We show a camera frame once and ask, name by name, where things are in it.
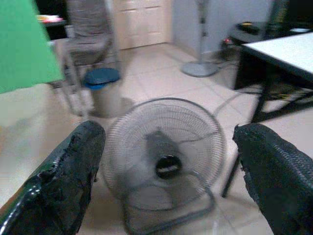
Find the green board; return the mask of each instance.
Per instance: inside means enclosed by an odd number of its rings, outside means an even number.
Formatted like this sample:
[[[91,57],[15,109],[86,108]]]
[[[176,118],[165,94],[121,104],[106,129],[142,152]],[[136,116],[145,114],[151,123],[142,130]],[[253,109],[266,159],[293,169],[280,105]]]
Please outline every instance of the green board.
[[[0,93],[62,79],[31,0],[0,4]]]

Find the white door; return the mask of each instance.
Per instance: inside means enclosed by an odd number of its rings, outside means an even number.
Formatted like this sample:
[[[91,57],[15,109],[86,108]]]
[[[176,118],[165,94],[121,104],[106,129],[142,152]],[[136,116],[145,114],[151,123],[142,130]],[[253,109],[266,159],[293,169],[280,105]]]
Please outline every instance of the white door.
[[[120,49],[166,40],[167,0],[113,0],[115,31]]]

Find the floor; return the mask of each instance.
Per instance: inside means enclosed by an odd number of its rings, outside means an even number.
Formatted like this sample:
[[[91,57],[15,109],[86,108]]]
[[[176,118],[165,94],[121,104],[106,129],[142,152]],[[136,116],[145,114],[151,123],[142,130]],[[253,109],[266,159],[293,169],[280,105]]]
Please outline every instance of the floor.
[[[196,102],[209,112],[214,112],[221,104],[237,94],[229,87],[232,85],[237,65],[236,63],[219,63],[220,71],[206,78],[194,78],[180,72],[184,62],[195,58],[184,53],[175,46],[160,44],[140,47],[121,52],[123,80],[121,94],[128,105],[157,97],[179,97]],[[236,144],[232,141],[235,125],[247,123],[251,117],[256,95],[244,94],[229,102],[218,113],[217,120],[221,124],[226,138],[226,155],[223,173],[214,185],[213,191],[217,197],[218,208],[222,213],[222,224],[229,226],[228,232],[216,234],[239,235],[271,235],[266,220],[259,212],[257,205],[251,200],[240,171],[234,180],[229,197],[219,196],[227,172],[236,154]],[[283,101],[272,101],[267,107],[271,109],[281,105]],[[313,156],[310,133],[313,131],[313,109],[308,109],[281,118],[264,122],[286,140],[292,142],[301,151]],[[108,129],[114,119],[92,117]],[[85,216],[80,235],[125,234],[121,220],[121,207],[108,189],[99,182],[94,184],[92,201]],[[175,234],[215,234],[211,230],[174,231]]]

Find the wall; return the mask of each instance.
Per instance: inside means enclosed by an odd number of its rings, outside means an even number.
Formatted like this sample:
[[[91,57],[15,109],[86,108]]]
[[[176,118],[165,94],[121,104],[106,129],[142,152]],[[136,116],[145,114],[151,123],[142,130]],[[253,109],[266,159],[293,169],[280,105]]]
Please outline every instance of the wall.
[[[211,0],[205,50],[217,51],[230,28],[243,21],[267,21],[273,0]],[[198,51],[200,26],[196,0],[174,0],[173,41]]]

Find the white tabletop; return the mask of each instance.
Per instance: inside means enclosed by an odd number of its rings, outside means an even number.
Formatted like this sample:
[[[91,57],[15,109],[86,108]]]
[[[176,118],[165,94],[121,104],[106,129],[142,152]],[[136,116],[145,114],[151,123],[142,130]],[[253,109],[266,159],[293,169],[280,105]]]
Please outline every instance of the white tabletop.
[[[313,74],[313,33],[249,43],[245,46]]]

